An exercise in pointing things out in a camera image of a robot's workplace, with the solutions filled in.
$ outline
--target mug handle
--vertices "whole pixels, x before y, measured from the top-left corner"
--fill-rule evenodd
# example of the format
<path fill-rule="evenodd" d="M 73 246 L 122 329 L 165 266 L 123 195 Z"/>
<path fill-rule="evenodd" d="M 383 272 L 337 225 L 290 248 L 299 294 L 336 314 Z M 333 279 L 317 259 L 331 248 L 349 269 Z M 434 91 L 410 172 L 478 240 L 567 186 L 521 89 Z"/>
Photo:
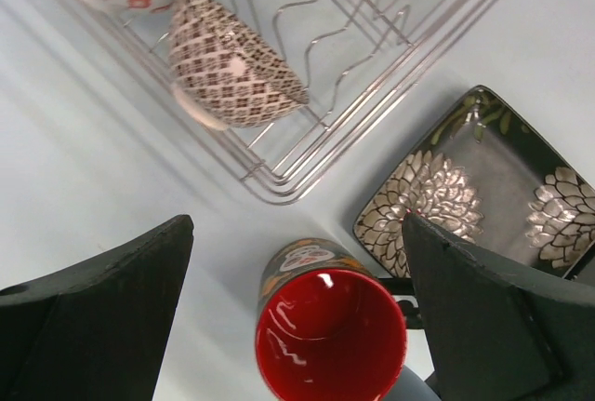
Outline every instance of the mug handle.
<path fill-rule="evenodd" d="M 415 296 L 413 283 L 410 278 L 380 277 L 383 287 L 393 296 Z M 411 301 L 397 301 L 405 317 L 407 329 L 424 329 L 419 308 Z"/>

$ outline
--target dish rack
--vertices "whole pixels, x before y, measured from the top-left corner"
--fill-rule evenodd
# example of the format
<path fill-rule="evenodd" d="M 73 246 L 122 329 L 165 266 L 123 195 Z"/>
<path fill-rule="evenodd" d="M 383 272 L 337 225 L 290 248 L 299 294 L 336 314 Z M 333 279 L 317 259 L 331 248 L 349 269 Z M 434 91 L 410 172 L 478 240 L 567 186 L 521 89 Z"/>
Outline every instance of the dish rack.
<path fill-rule="evenodd" d="M 288 61 L 310 105 L 265 127 L 214 131 L 177 116 L 173 98 L 160 104 L 251 194 L 288 205 L 378 125 L 496 0 L 219 1 Z M 69 0 L 60 3 L 77 11 Z M 132 74 L 143 71 L 169 90 L 166 22 L 155 20 L 167 16 L 88 13 L 79 20 L 98 43 L 107 33 L 135 59 Z M 103 45 L 118 58 L 117 49 Z"/>

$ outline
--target square plate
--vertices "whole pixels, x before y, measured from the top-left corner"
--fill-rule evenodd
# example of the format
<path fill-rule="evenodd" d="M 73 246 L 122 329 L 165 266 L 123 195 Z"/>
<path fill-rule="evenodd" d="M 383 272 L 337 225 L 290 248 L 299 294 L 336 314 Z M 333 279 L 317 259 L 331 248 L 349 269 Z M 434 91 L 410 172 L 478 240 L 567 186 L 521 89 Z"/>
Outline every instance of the square plate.
<path fill-rule="evenodd" d="M 353 226 L 367 251 L 406 279 L 401 222 L 408 211 L 558 276 L 595 240 L 595 191 L 482 86 L 405 157 Z"/>

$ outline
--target tray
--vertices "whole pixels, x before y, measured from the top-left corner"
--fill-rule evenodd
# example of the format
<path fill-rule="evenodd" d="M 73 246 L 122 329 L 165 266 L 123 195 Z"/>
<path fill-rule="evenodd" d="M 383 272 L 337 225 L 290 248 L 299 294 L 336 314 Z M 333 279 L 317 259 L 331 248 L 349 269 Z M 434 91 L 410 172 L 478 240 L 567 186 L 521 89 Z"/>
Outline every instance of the tray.
<path fill-rule="evenodd" d="M 353 226 L 367 251 L 405 279 L 401 222 L 408 211 L 558 276 L 595 240 L 593 188 L 483 86 L 417 144 Z"/>

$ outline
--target chrysanthemum pattern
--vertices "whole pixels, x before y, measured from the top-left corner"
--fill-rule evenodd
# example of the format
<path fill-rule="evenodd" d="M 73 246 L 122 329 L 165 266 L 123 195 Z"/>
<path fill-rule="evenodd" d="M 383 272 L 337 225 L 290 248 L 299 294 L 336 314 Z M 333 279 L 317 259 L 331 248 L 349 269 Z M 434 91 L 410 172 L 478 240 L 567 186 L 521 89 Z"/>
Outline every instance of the chrysanthemum pattern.
<path fill-rule="evenodd" d="M 553 268 L 571 266 L 595 241 L 595 191 L 568 167 L 558 167 L 535 190 L 529 206 L 527 233 L 531 245 L 539 247 L 539 258 Z"/>
<path fill-rule="evenodd" d="M 355 235 L 391 274 L 409 277 L 402 234 L 407 212 L 415 211 L 470 242 L 482 232 L 481 201 L 468 181 L 463 168 L 454 167 L 443 154 L 410 154 L 366 206 Z"/>

